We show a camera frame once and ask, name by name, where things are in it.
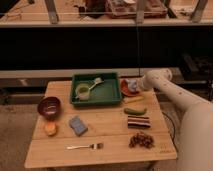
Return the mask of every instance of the food item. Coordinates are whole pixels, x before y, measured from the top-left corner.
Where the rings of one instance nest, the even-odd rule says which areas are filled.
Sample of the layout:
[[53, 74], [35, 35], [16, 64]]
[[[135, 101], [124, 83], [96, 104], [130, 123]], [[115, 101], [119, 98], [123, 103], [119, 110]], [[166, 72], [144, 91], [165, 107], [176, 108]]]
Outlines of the food item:
[[131, 108], [124, 108], [124, 113], [130, 114], [130, 115], [144, 115], [147, 112], [147, 108], [144, 108], [143, 110], [134, 110]]
[[139, 128], [139, 129], [151, 127], [149, 117], [142, 117], [142, 116], [128, 116], [127, 125], [128, 128]]
[[57, 126], [55, 122], [46, 122], [44, 125], [44, 131], [48, 136], [53, 136], [57, 133]]
[[129, 147], [133, 148], [137, 144], [140, 147], [152, 148], [154, 147], [154, 139], [152, 136], [141, 131], [130, 138]]
[[124, 97], [123, 101], [124, 101], [124, 103], [131, 103], [131, 102], [136, 102], [136, 101], [140, 101], [140, 100], [143, 100], [143, 99], [144, 99], [143, 96]]

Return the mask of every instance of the wooden table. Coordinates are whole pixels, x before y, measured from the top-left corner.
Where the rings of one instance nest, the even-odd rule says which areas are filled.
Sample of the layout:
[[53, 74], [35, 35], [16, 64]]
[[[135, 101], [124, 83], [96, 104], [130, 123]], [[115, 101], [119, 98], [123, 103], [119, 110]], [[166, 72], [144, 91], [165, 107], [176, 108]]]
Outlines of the wooden table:
[[[96, 164], [129, 163], [176, 159], [177, 153], [169, 130], [161, 113], [154, 91], [141, 92], [143, 100], [108, 107], [86, 107], [76, 109], [69, 102], [71, 81], [57, 81], [48, 84], [45, 96], [56, 96], [61, 100], [62, 113], [56, 121], [58, 133], [48, 137], [43, 129], [45, 120], [39, 116], [27, 154], [26, 168], [66, 167]], [[154, 137], [155, 146], [129, 148], [130, 138], [138, 129], [127, 127], [124, 107], [148, 109], [151, 128], [144, 132]], [[78, 115], [88, 126], [88, 131], [77, 137], [68, 125], [68, 120]], [[70, 145], [87, 145], [103, 142], [100, 150], [67, 150]]]

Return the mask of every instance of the dried fruit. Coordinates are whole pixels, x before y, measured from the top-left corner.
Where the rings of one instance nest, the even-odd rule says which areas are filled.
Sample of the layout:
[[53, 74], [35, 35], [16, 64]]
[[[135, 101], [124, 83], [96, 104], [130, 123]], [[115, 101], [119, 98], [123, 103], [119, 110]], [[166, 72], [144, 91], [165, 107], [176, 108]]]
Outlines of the dried fruit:
[[154, 139], [151, 135], [141, 131], [130, 138], [129, 147], [133, 148], [137, 144], [141, 147], [151, 148], [154, 146]]

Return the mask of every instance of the green tray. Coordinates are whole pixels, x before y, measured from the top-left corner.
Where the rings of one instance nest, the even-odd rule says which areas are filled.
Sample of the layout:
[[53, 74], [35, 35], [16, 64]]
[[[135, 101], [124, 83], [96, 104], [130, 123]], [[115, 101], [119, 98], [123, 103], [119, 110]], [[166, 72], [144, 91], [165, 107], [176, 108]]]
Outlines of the green tray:
[[[76, 99], [75, 89], [77, 85], [86, 83], [92, 86], [97, 77], [101, 77], [104, 83], [91, 90], [89, 100]], [[75, 107], [115, 105], [119, 104], [121, 100], [122, 95], [117, 73], [76, 74], [73, 76], [70, 103]]]

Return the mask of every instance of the fork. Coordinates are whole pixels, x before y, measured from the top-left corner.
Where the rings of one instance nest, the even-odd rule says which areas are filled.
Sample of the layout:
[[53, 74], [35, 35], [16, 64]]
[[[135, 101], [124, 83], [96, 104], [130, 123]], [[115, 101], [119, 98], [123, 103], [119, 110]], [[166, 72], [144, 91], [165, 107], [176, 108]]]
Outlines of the fork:
[[101, 149], [104, 147], [103, 143], [94, 143], [90, 145], [68, 146], [67, 150], [73, 150], [78, 148], [92, 148], [93, 150]]

